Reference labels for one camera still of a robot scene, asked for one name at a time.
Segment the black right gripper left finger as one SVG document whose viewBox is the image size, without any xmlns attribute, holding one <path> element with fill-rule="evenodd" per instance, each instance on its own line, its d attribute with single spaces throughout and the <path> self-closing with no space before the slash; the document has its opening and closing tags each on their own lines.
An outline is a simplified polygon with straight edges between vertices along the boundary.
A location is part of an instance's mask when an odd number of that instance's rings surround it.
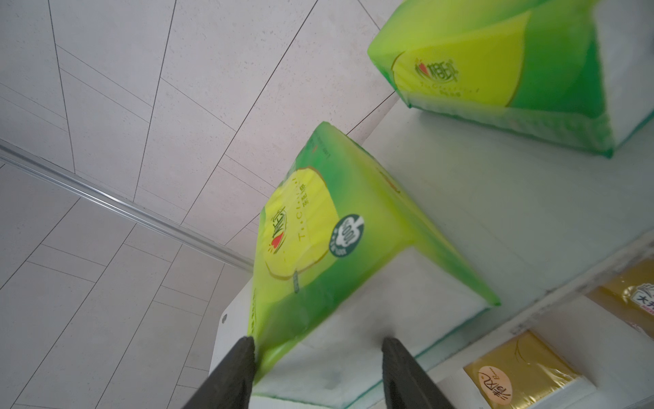
<svg viewBox="0 0 654 409">
<path fill-rule="evenodd" d="M 183 409 L 248 409 L 255 378 L 255 342 L 242 337 Z"/>
</svg>

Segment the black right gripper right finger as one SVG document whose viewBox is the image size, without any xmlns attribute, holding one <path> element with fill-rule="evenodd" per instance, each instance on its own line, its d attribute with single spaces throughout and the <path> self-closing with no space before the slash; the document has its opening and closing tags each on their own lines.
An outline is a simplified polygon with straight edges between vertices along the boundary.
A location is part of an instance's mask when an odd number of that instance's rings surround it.
<svg viewBox="0 0 654 409">
<path fill-rule="evenodd" d="M 386 408 L 455 408 L 400 340 L 385 337 L 381 347 Z"/>
</svg>

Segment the gold tissue pack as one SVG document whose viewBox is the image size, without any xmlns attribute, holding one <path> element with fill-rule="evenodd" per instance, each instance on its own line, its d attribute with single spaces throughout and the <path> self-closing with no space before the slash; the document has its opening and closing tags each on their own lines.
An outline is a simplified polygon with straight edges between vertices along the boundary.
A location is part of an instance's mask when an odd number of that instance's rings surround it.
<svg viewBox="0 0 654 409">
<path fill-rule="evenodd" d="M 653 339 L 653 259 L 644 259 L 587 294 L 637 332 Z"/>
<path fill-rule="evenodd" d="M 596 387 L 527 331 L 463 368 L 484 408 L 567 408 Z"/>
</svg>

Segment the green tissue pack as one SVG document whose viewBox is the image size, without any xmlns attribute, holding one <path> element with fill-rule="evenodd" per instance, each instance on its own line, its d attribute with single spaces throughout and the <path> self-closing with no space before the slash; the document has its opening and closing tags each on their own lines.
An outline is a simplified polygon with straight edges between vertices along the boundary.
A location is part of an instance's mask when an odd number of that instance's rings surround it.
<svg viewBox="0 0 654 409">
<path fill-rule="evenodd" d="M 254 392 L 328 408 L 379 402 L 386 337 L 418 357 L 499 303 L 405 189 L 323 122 L 260 214 Z"/>
<path fill-rule="evenodd" d="M 408 107 L 605 157 L 653 117 L 650 1 L 405 1 L 368 55 Z"/>
</svg>

